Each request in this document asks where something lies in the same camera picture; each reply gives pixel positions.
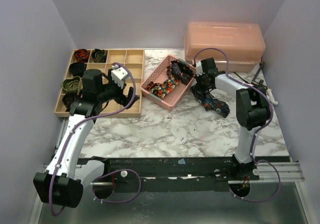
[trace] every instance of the pink storage container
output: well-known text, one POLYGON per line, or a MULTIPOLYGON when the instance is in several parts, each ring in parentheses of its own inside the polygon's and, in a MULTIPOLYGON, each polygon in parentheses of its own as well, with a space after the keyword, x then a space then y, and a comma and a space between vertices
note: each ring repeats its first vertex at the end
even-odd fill
POLYGON ((174 61, 174 60, 178 60, 181 63, 184 63, 187 66, 189 66, 189 64, 186 63, 185 61, 183 61, 173 55, 168 55, 141 85, 141 90, 142 90, 143 96, 145 96, 146 98, 150 99, 151 101, 157 103, 161 107, 167 109, 169 112, 171 112, 175 108, 175 106, 178 104, 178 102, 184 96, 186 91, 190 88, 190 85, 193 81, 193 78, 191 79, 191 81, 189 82, 188 85, 184 85, 180 82, 163 99, 160 99, 159 97, 153 95, 152 93, 147 91, 145 88, 147 87, 147 85, 150 82, 163 83, 165 80, 167 80, 168 79, 167 66, 171 65, 171 61, 174 61))
MULTIPOLYGON (((192 63, 205 48, 219 48, 229 58, 229 71, 250 72, 260 63, 266 49, 258 24, 232 22, 191 22, 184 37, 185 60, 192 63)), ((197 61, 214 58, 219 71, 226 70, 226 59, 219 51, 206 50, 197 61)))

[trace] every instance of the marble surface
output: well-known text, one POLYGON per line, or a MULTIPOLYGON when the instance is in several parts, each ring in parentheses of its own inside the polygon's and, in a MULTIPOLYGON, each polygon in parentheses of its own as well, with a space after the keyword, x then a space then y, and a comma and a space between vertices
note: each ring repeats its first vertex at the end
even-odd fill
MULTIPOLYGON (((144 79, 168 55, 184 59, 182 49, 150 49, 145 51, 144 79)), ((239 73, 252 80, 251 73, 239 73)), ((227 157, 238 145, 240 125, 235 99, 221 90, 212 94, 226 102, 230 114, 223 118, 215 111, 205 111, 188 91, 172 112, 142 98, 141 118, 101 118, 96 121, 81 150, 81 157, 227 157)), ((277 115, 263 129, 257 141, 256 156, 288 156, 277 115)))

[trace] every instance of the pink basket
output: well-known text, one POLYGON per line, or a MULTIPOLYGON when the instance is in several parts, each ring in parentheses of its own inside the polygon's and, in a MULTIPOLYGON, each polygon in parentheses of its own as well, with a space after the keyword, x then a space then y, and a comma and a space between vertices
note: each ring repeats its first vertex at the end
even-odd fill
POLYGON ((150 82, 163 83, 165 80, 167 80, 168 79, 167 66, 171 65, 171 61, 174 61, 174 60, 178 60, 181 63, 187 65, 188 67, 191 67, 190 64, 185 62, 184 60, 181 60, 173 55, 168 55, 141 85, 141 90, 142 90, 143 96, 145 96, 146 98, 150 99, 151 101, 157 103, 161 107, 167 109, 169 112, 171 112, 175 108, 175 106, 178 104, 178 102, 184 96, 186 91, 189 89, 189 87, 193 81, 193 78, 191 79, 191 81, 189 82, 188 85, 184 85, 180 82, 163 99, 160 99, 159 97, 153 95, 152 93, 147 91, 145 88, 147 87, 147 85, 150 82))

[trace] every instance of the white wall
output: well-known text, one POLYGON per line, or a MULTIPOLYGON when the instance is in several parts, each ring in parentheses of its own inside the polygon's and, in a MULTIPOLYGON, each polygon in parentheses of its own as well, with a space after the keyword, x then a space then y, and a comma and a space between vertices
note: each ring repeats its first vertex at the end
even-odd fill
POLYGON ((285 0, 265 35, 265 74, 320 221, 320 0, 285 0))
POLYGON ((48 162, 75 44, 52 0, 0 0, 0 223, 28 223, 33 177, 48 162))
POLYGON ((82 48, 182 48, 189 21, 260 24, 284 0, 53 0, 82 48))

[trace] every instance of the purple cable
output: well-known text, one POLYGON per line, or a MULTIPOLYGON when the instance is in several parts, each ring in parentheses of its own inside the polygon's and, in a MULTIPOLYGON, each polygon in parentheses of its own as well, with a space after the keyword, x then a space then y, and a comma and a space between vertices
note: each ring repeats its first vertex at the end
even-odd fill
POLYGON ((135 172, 134 170, 131 170, 131 169, 115 170, 115 171, 112 171, 112 172, 110 172, 110 173, 108 173, 108 174, 105 174, 105 175, 100 176, 99 178, 97 178, 97 180, 102 179, 102 178, 105 178, 105 177, 108 177, 108 176, 111 176, 112 174, 120 173, 120 172, 122 172, 122 171, 132 172, 132 173, 134 173, 134 174, 138 177, 139 187, 138 187, 137 192, 134 194, 134 196, 131 197, 131 198, 129 198, 129 199, 127 199, 127 200, 103 200, 103 199, 99 199, 99 198, 96 197, 95 190, 93 189, 93 190, 92 190, 92 193, 93 193, 93 195, 94 195, 94 199, 93 199, 93 200, 97 199, 97 200, 99 200, 99 201, 101 201, 101 202, 104 202, 104 203, 116 203, 116 204, 121 204, 121 203, 128 203, 128 202, 132 201, 133 199, 135 199, 135 198, 138 196, 138 194, 140 193, 140 190, 141 190, 141 178, 140 178, 139 174, 138 174, 137 172, 135 172))
MULTIPOLYGON (((122 67, 126 70, 126 72, 128 73, 128 75, 130 76, 131 80, 132 80, 132 85, 133 85, 133 93, 135 94, 136 93, 136 82, 135 82, 135 79, 134 77, 132 76, 132 73, 128 70, 128 68, 126 68, 124 65, 118 63, 118 62, 114 62, 113 65, 118 65, 119 67, 122 67)), ((98 118, 104 118, 104 117, 109 117, 109 116, 112 116, 112 115, 115 115, 115 114, 118 114, 124 110, 126 110, 131 104, 132 102, 134 101, 134 98, 135 98, 135 95, 132 95, 132 98, 130 99, 129 103, 123 107, 122 109, 120 110, 117 110, 115 112, 112 112, 112 113, 106 113, 106 114, 101 114, 101 115, 95 115, 95 116, 91 116, 91 117, 88 117, 82 121, 80 121, 78 124, 74 125, 74 127, 72 128, 72 132, 69 133, 69 135, 67 136, 66 140, 65 140, 65 143, 63 144, 63 148, 62 148, 62 151, 61 151, 61 154, 58 158, 58 161, 57 161, 57 165, 61 164, 61 161, 62 161, 62 158, 66 152, 66 149, 68 147, 68 143, 70 142, 70 139, 72 137, 72 135, 75 133, 76 129, 83 123, 87 122, 87 121, 90 121, 92 119, 98 119, 98 118)), ((52 174, 52 177, 51 177, 51 181, 50 181, 50 186, 49 186, 49 205, 50 205, 50 211, 51 211, 51 214, 54 216, 54 217, 57 217, 59 216, 62 211, 64 210, 64 206, 59 210, 59 212, 55 212, 54 210, 54 205, 53 205, 53 188, 54 188, 54 181, 55 181, 55 178, 56 178, 56 175, 57 175, 57 172, 58 172, 58 167, 56 167, 53 171, 53 174, 52 174)))
POLYGON ((194 59, 193 59, 194 66, 196 66, 197 56, 198 56, 200 53, 202 53, 203 51, 206 51, 206 50, 215 50, 215 51, 218 51, 218 52, 222 53, 222 54, 224 55, 224 57, 225 57, 225 60, 226 60, 225 75, 227 76, 227 78, 231 79, 232 81, 234 81, 234 82, 236 82, 236 83, 238 83, 238 84, 240 84, 240 85, 242 85, 242 86, 244 86, 244 87, 251 88, 251 89, 255 90, 257 93, 259 93, 259 94, 268 102, 269 109, 270 109, 270 118, 269 118, 269 120, 268 120, 263 126, 261 126, 260 128, 258 128, 257 130, 255 130, 254 135, 253 135, 252 140, 251 140, 249 154, 250 154, 250 156, 252 157, 252 160, 253 160, 253 162, 254 162, 256 165, 259 164, 259 163, 267 163, 267 164, 269 164, 269 165, 275 170, 275 173, 276 173, 276 175, 277 175, 277 177, 278 177, 278 187, 277 187, 277 190, 276 190, 276 192, 275 192, 272 196, 270 196, 270 197, 267 198, 267 199, 263 199, 263 200, 252 200, 252 199, 243 198, 243 197, 240 197, 240 196, 234 194, 234 192, 229 188, 230 191, 231 191, 231 193, 233 194, 233 196, 234 196, 235 198, 238 198, 238 199, 241 199, 241 200, 244 200, 244 201, 247 201, 247 202, 251 202, 251 203, 263 203, 263 202, 267 202, 267 201, 271 200, 272 198, 274 198, 276 195, 278 195, 278 193, 279 193, 279 191, 280 191, 280 189, 281 189, 281 179, 280 179, 280 175, 279 175, 279 172, 278 172, 278 170, 276 169, 276 167, 275 167, 274 165, 272 165, 269 161, 266 161, 266 160, 256 161, 255 156, 254 156, 254 153, 253 153, 253 149, 254 149, 254 146, 255 146, 255 140, 256 140, 256 138, 257 138, 258 132, 261 131, 261 130, 262 130, 263 128, 265 128, 266 126, 268 126, 268 125, 271 123, 271 121, 272 121, 272 119, 273 119, 273 117, 274 117, 274 108, 273 108, 273 105, 272 105, 272 103, 270 102, 270 100, 268 99, 268 97, 267 97, 265 94, 263 94, 260 90, 258 90, 257 88, 255 88, 253 85, 249 85, 249 84, 247 84, 247 83, 244 83, 244 82, 242 82, 242 81, 240 81, 240 80, 237 80, 237 79, 235 79, 235 78, 233 78, 232 76, 229 75, 229 59, 228 59, 227 54, 226 54, 223 50, 221 50, 221 49, 214 48, 214 47, 209 47, 209 48, 205 48, 205 49, 200 50, 200 51, 195 55, 195 57, 194 57, 194 59))

